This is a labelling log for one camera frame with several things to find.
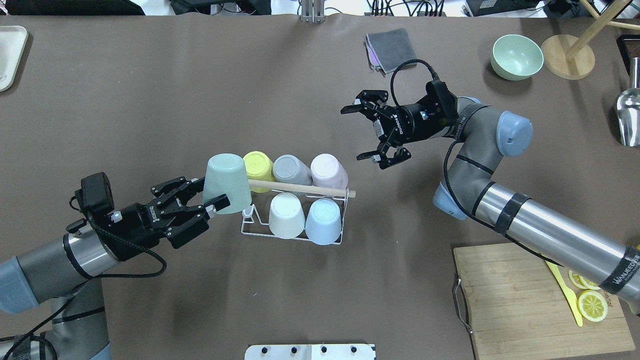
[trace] white wire rack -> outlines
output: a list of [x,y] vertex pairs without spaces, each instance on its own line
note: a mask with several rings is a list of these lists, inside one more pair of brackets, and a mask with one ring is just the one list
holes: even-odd
[[[304,195],[301,195],[305,199],[317,200],[317,199],[331,199],[334,200],[338,206],[340,207],[340,236],[335,242],[331,245],[340,245],[342,243],[342,236],[344,234],[344,215],[347,212],[347,203],[349,202],[349,198],[355,197],[355,191],[349,189],[329,189],[329,188],[320,188],[318,186],[303,186],[303,185],[291,185],[284,183],[273,183],[271,181],[255,181],[250,180],[251,187],[261,187],[261,188],[270,188],[272,192],[282,193],[282,192],[303,192]],[[264,196],[263,194],[267,193],[256,193],[256,197]],[[258,206],[251,204],[248,208],[243,210],[243,220],[242,226],[240,228],[240,232],[244,235],[252,235],[252,236],[262,236],[266,238],[277,238],[271,230],[269,230],[269,222],[263,220],[263,217],[260,215],[260,211],[258,210]],[[253,230],[254,227],[257,227],[261,230],[261,232],[255,232]],[[299,236],[292,238],[292,240],[303,240],[303,241],[311,241],[307,238],[306,233],[303,231]]]

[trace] wooden stick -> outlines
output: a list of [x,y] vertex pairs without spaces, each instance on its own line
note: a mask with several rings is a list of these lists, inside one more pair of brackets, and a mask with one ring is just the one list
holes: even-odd
[[[274,183],[273,181],[264,181],[264,180],[249,180],[249,186],[251,186],[252,188],[266,188],[266,189],[273,189],[273,190],[282,190],[285,192],[314,193],[314,194],[325,195],[325,196],[342,196],[342,197],[347,196],[347,190],[343,190],[343,189],[331,189],[331,188],[321,188],[319,186]],[[349,198],[353,199],[355,197],[356,197],[356,191],[349,190]]]
[[571,60],[575,57],[575,55],[582,50],[582,48],[591,41],[591,39],[596,36],[602,28],[604,28],[611,19],[613,19],[620,10],[627,7],[627,5],[631,2],[631,0],[614,0],[614,2],[609,5],[607,11],[605,11],[602,16],[599,16],[596,21],[591,24],[591,26],[578,38],[570,48],[569,51],[566,52],[567,60]]
[[[593,16],[594,19],[600,17],[600,14],[591,6],[587,0],[580,0],[580,3],[584,6],[585,9]],[[607,23],[609,26],[616,26],[617,28],[631,29],[640,31],[640,25],[627,24],[626,22],[618,22],[618,21],[609,21]]]

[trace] brown table surface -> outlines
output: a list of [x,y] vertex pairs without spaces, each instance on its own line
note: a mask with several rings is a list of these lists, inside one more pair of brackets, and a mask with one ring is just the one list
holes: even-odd
[[[618,141],[614,105],[628,87],[620,30],[592,40],[596,67],[581,81],[543,68],[509,82],[489,65],[502,35],[541,44],[592,21],[5,17],[0,25],[24,26],[29,41],[16,81],[0,93],[1,259],[61,236],[78,219],[69,197],[94,172],[107,173],[121,208],[149,201],[153,184],[204,175],[217,153],[310,163],[330,152],[358,192],[343,245],[243,236],[239,214],[216,217],[180,250],[163,241],[163,276],[104,281],[114,358],[231,360],[249,344],[363,341],[377,345],[378,359],[472,359],[451,296],[452,248],[504,238],[432,205],[450,140],[411,144],[413,158],[385,171],[356,161],[377,140],[367,119],[339,110],[389,81],[369,69],[364,35],[404,27],[455,94],[529,117],[531,146],[505,159],[494,180],[627,242],[640,234],[640,153]],[[422,97],[428,79],[422,67],[398,75],[400,101]],[[156,268],[140,256],[117,270]],[[640,339],[640,319],[625,311]],[[48,314],[48,306],[1,313],[1,335]]]

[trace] black tape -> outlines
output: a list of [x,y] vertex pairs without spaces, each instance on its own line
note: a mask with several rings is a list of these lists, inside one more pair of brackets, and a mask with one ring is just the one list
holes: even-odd
[[524,204],[529,199],[531,198],[523,193],[513,194],[511,199],[509,199],[507,204],[502,209],[502,212],[498,216],[498,220],[495,221],[493,230],[496,233],[504,236],[507,233],[507,230],[509,230],[509,227],[511,226],[513,219],[516,217],[516,214],[518,213],[518,211],[520,211],[522,204]]
[[84,277],[87,280],[93,279],[93,276],[89,275],[89,273],[87,273],[76,260],[74,253],[71,251],[71,246],[69,245],[69,236],[71,236],[71,234],[66,234],[62,238],[62,245],[65,248],[65,253],[67,253],[67,258],[69,259],[69,262],[71,262],[71,265],[80,275],[82,275],[82,277]]
[[[22,339],[21,335],[17,335],[13,339],[13,344],[17,344],[20,339]],[[10,359],[31,359],[31,341],[33,340],[33,335],[29,335],[17,348],[13,351],[13,355]]]
[[620,259],[618,266],[600,284],[600,287],[609,293],[616,294],[633,278],[638,268],[640,268],[640,250],[627,246],[625,255]]
[[47,360],[47,348],[44,346],[44,337],[47,334],[46,331],[40,333],[40,337],[42,341],[38,341],[40,343],[40,347],[38,347],[38,353],[40,353],[40,360]]
[[476,160],[470,159],[470,158],[468,158],[468,157],[466,157],[466,156],[464,156],[464,155],[460,155],[460,154],[459,154],[459,155],[457,155],[457,156],[456,156],[456,158],[458,158],[458,159],[460,159],[460,160],[462,160],[462,161],[465,161],[465,162],[467,162],[467,163],[470,163],[471,165],[473,165],[473,166],[475,166],[475,167],[479,168],[480,170],[482,170],[482,171],[485,171],[485,172],[489,173],[489,175],[493,175],[493,170],[491,170],[490,168],[488,168],[488,167],[486,167],[486,166],[484,166],[484,165],[480,164],[480,163],[479,163],[479,162],[477,162]]

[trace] yellow plastic knife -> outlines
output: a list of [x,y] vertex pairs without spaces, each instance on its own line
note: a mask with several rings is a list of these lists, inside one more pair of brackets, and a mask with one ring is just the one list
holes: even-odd
[[556,278],[558,285],[560,285],[560,288],[564,293],[564,297],[566,298],[566,301],[569,303],[569,307],[571,308],[571,312],[573,313],[575,322],[578,324],[578,326],[582,326],[582,315],[580,314],[580,311],[578,311],[578,298],[575,296],[575,293],[573,292],[573,290],[569,289],[569,287],[564,282],[564,279],[560,274],[560,269],[558,269],[558,266],[548,261],[545,261],[545,263],[549,267],[549,270],[551,270],[551,273],[554,274],[554,277]]

